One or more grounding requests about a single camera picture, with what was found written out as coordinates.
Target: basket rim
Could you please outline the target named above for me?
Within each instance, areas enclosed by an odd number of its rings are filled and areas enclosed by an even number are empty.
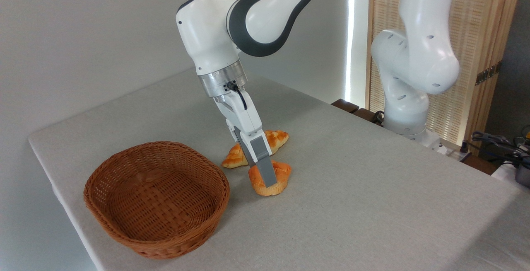
[[[125,235],[125,233],[123,233],[123,231],[121,231],[121,229],[119,229],[119,226],[117,226],[116,228],[110,226],[110,224],[115,224],[115,222],[112,222],[111,220],[106,218],[106,216],[104,214],[102,214],[101,210],[95,205],[95,203],[93,201],[93,198],[92,198],[93,195],[91,194],[91,191],[89,190],[89,187],[90,187],[89,184],[94,182],[94,180],[97,179],[98,176],[100,175],[100,173],[96,173],[96,171],[102,170],[103,169],[102,167],[103,167],[104,164],[107,164],[108,162],[110,162],[112,160],[116,160],[116,158],[118,156],[121,156],[121,154],[123,154],[123,152],[127,152],[129,150],[135,150],[135,149],[138,149],[138,148],[143,148],[145,146],[151,146],[151,145],[174,145],[174,146],[184,147],[184,148],[188,149],[189,151],[191,151],[192,153],[194,153],[195,155],[202,157],[202,159],[204,159],[207,163],[210,163],[210,165],[212,167],[214,167],[214,170],[219,174],[219,176],[221,178],[221,181],[224,184],[223,185],[224,189],[223,189],[223,195],[222,195],[222,197],[220,199],[220,202],[219,202],[219,206],[216,207],[215,211],[213,212],[213,214],[210,215],[208,217],[208,219],[206,219],[201,224],[188,229],[187,232],[185,232],[182,235],[174,235],[172,237],[169,237],[169,238],[166,238],[166,239],[162,239],[162,240],[156,240],[156,241],[143,241],[143,240],[133,239],[133,238],[130,238],[129,236]],[[228,205],[228,200],[229,200],[229,195],[230,195],[230,187],[229,187],[229,181],[226,178],[226,175],[223,173],[223,171],[216,164],[212,163],[208,158],[206,158],[203,154],[200,154],[199,152],[197,152],[196,150],[194,150],[193,148],[191,148],[191,147],[189,147],[189,146],[187,146],[185,144],[178,143],[176,141],[164,141],[164,140],[161,140],[161,141],[151,141],[151,142],[143,143],[143,144],[140,144],[140,145],[136,145],[136,146],[127,148],[125,150],[122,150],[122,151],[110,156],[109,158],[107,158],[90,175],[89,179],[87,180],[87,184],[85,184],[85,189],[83,191],[83,195],[84,195],[83,198],[85,200],[85,204],[87,205],[88,209],[93,214],[97,215],[96,216],[96,220],[98,221],[98,223],[114,239],[119,240],[120,242],[126,242],[126,243],[152,245],[152,244],[158,244],[158,243],[171,242],[172,240],[181,240],[181,242],[184,243],[186,241],[189,241],[189,240],[193,239],[195,236],[199,235],[197,233],[202,233],[202,232],[206,231],[208,229],[208,227],[210,227],[212,224],[215,224],[216,222],[218,222],[220,220],[222,214],[224,213],[224,211],[225,211],[225,209],[226,209],[226,207]]]

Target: black band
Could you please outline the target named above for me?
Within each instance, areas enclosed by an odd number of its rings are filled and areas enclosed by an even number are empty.
[[[180,9],[186,7],[189,3],[191,3],[192,1],[195,1],[195,0],[188,0],[187,2],[185,2],[184,4],[180,5],[180,7],[178,7],[178,10],[176,11],[177,13],[180,11]]]
[[[293,28],[295,19],[300,14],[301,10],[311,0],[301,0],[293,9],[293,13],[289,16],[287,24],[285,25],[284,31],[274,42],[271,43],[260,43],[250,37],[248,30],[246,29],[246,14],[250,8],[261,0],[240,0],[233,8],[230,20],[229,30],[230,35],[234,43],[241,49],[242,52],[251,56],[270,56],[274,52],[277,52],[282,46],[284,46],[289,33]]]

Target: bread roll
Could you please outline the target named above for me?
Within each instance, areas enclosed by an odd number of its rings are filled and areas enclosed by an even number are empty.
[[[291,175],[291,166],[287,163],[276,162],[271,160],[272,167],[274,167],[274,173],[276,174],[276,184],[265,187],[265,182],[261,178],[258,167],[254,165],[248,171],[248,177],[254,191],[260,196],[273,196],[278,195],[287,187],[287,181]]]
[[[267,142],[269,143],[272,154],[275,154],[278,149],[287,142],[289,139],[289,133],[286,133],[285,131],[265,131],[265,137],[267,137]],[[228,169],[248,165],[248,161],[246,160],[243,149],[239,143],[230,149],[229,154],[221,165]]]

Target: woven basket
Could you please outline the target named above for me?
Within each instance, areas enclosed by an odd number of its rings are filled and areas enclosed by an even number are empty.
[[[214,233],[229,183],[192,148],[156,141],[104,161],[87,181],[84,199],[110,237],[147,258],[167,259]]]

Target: white wall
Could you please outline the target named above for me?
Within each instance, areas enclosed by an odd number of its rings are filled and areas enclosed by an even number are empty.
[[[94,269],[27,137],[192,67],[174,21],[184,1],[0,0],[0,270]],[[343,97],[346,9],[313,0],[282,51],[244,67]]]

